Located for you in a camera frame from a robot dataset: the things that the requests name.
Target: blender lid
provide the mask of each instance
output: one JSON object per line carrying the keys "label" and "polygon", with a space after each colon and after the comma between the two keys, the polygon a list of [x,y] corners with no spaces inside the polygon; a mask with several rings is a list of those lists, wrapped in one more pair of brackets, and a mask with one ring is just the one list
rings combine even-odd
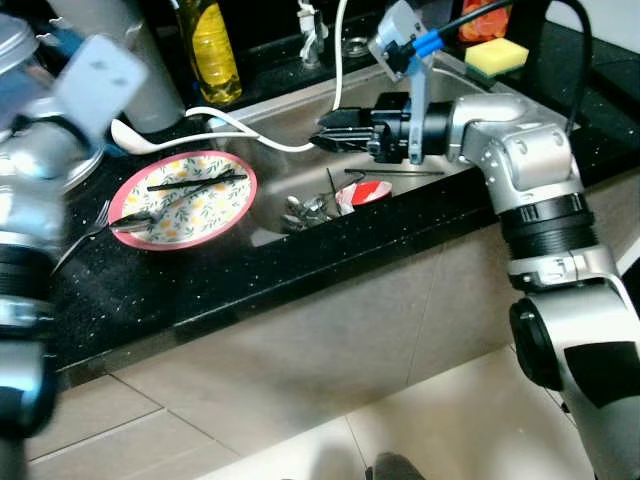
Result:
{"label": "blender lid", "polygon": [[29,24],[0,14],[0,75],[28,59],[38,48]]}

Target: stainless steel sink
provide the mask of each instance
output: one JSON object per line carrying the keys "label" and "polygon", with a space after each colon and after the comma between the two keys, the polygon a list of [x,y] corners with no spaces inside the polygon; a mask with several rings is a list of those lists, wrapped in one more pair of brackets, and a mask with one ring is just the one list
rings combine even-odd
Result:
{"label": "stainless steel sink", "polygon": [[[439,54],[434,62],[430,83],[432,100],[449,101],[462,95],[485,91],[478,83],[465,77],[464,71],[462,62],[449,55]],[[316,124],[317,119],[331,109],[334,88],[333,80],[323,82],[237,110],[233,115],[269,138],[288,145],[301,145],[307,143],[309,137],[319,129]],[[372,66],[345,76],[341,106],[371,107],[380,93],[407,91],[408,88],[406,81],[394,84],[378,66]],[[512,91],[501,84],[496,84],[489,90]],[[562,118],[550,111],[549,114]],[[327,170],[339,188],[353,179],[351,175],[344,173],[344,169],[348,168],[441,171],[445,176],[453,175],[466,168],[453,166],[441,156],[427,157],[424,164],[414,166],[408,162],[401,165],[378,164],[366,153],[332,154],[319,148],[303,153],[284,153],[256,141],[239,138],[220,140],[216,147],[245,159],[258,177],[258,194],[249,211],[253,222],[261,230],[252,236],[254,245],[280,238],[285,232],[282,215],[286,213],[285,200],[288,196],[293,195],[304,201],[318,194],[331,192]],[[443,176],[375,175],[369,178],[392,182],[392,192],[395,196],[438,181]],[[336,215],[335,203],[331,200],[328,206],[329,213]]]}

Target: orange package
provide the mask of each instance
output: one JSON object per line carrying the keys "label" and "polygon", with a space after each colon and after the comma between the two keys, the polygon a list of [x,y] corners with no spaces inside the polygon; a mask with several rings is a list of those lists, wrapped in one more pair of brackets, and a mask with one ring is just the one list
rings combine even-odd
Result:
{"label": "orange package", "polygon": [[[462,15],[477,8],[493,3],[493,0],[464,0]],[[507,33],[510,8],[499,8],[474,21],[466,23],[458,30],[458,38],[462,42],[486,42],[494,38],[504,37]]]}

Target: yellow liquid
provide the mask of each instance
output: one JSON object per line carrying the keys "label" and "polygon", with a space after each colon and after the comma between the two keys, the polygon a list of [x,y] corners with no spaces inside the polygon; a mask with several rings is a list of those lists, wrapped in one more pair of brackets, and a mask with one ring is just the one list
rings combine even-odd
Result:
{"label": "yellow liquid", "polygon": [[209,6],[198,20],[192,45],[205,99],[225,104],[242,95],[229,36],[217,3]]}

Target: plate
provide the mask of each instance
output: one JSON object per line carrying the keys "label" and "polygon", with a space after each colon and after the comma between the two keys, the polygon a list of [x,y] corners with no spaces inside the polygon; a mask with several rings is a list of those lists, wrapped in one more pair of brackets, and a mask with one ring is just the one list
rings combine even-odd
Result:
{"label": "plate", "polygon": [[192,247],[221,235],[249,210],[258,190],[251,167],[226,152],[180,153],[153,163],[120,187],[109,208],[109,223],[141,210],[157,212],[196,187],[148,192],[148,186],[213,178],[230,168],[247,178],[212,185],[178,202],[147,230],[113,234],[131,247],[158,251]]}

